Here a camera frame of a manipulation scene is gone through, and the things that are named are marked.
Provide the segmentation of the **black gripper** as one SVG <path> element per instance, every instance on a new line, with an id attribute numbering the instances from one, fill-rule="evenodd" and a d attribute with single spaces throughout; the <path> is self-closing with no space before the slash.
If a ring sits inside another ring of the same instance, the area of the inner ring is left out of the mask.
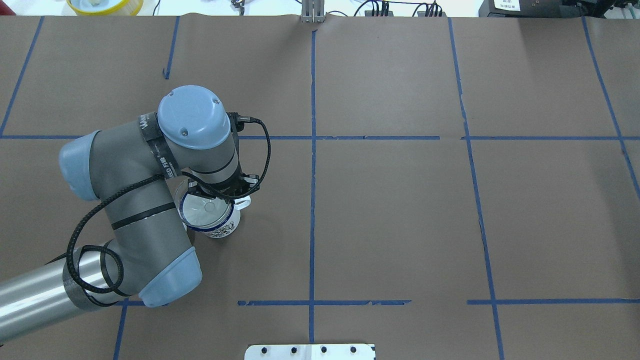
<path id="1" fill-rule="evenodd" d="M 207 199 L 222 199 L 226 202 L 235 201 L 249 196 L 260 189 L 261 178 L 257 174 L 240 173 L 229 181 L 213 184 L 207 183 L 195 174 L 187 173 L 187 178 L 195 185 L 188 186 L 188 194 Z"/>

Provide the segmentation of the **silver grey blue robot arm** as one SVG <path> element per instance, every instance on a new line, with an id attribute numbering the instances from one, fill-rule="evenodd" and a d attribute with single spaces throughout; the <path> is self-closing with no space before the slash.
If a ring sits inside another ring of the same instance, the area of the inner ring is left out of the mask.
<path id="1" fill-rule="evenodd" d="M 259 190 L 246 174 L 238 132 L 262 120 L 226 111 L 199 85 L 165 95 L 156 111 L 67 143 L 58 155 L 71 191 L 98 205 L 80 219 L 66 250 L 1 284 L 1 342 L 138 296 L 149 308 L 196 289 L 201 264 L 167 180 L 186 177 L 194 195 L 233 204 Z"/>

